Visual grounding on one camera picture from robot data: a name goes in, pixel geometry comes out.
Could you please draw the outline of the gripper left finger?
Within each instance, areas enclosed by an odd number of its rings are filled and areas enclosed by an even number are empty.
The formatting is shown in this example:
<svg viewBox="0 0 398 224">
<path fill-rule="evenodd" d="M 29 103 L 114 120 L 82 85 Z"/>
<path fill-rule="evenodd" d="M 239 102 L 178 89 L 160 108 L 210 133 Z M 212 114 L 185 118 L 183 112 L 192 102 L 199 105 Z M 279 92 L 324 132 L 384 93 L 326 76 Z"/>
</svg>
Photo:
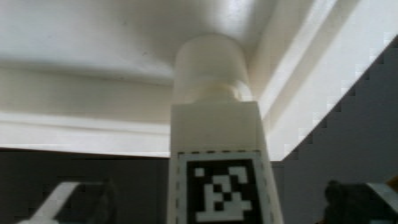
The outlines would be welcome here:
<svg viewBox="0 0 398 224">
<path fill-rule="evenodd" d="M 16 224 L 116 224 L 116 191 L 102 182 L 63 182 Z"/>
</svg>

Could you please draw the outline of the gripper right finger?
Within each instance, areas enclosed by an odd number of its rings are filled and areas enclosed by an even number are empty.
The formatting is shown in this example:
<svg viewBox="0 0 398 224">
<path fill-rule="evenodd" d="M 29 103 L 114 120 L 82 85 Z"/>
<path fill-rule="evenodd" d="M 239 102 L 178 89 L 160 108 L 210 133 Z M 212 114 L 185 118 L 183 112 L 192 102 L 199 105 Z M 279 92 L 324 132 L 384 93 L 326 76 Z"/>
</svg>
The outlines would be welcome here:
<svg viewBox="0 0 398 224">
<path fill-rule="evenodd" d="M 333 180 L 326 200 L 322 224 L 398 224 L 398 175 L 384 183 Z"/>
</svg>

